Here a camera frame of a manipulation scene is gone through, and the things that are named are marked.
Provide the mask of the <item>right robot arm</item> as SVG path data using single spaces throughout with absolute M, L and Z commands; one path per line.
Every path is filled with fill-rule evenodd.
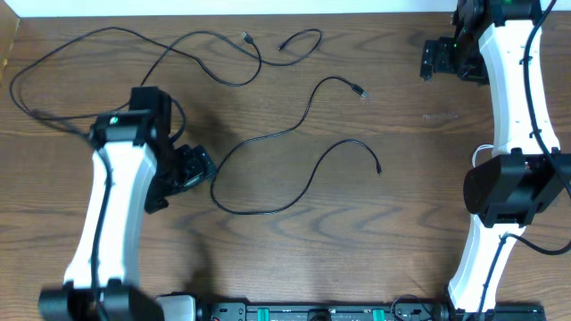
M 492 156 L 466 174 L 468 238 L 434 320 L 543 320 L 534 303 L 499 303 L 509 255 L 534 217 L 570 189 L 570 157 L 550 122 L 541 68 L 538 0 L 459 0 L 452 37 L 428 40 L 420 76 L 449 73 L 491 90 Z

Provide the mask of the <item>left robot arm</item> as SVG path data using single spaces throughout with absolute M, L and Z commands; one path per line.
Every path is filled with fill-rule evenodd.
M 201 146 L 176 147 L 171 108 L 176 101 L 156 86 L 131 90 L 128 110 L 97 117 L 87 135 L 93 184 L 78 248 L 62 287 L 38 298 L 45 320 L 196 320 L 190 294 L 156 299 L 139 288 L 142 218 L 168 207 L 217 169 Z

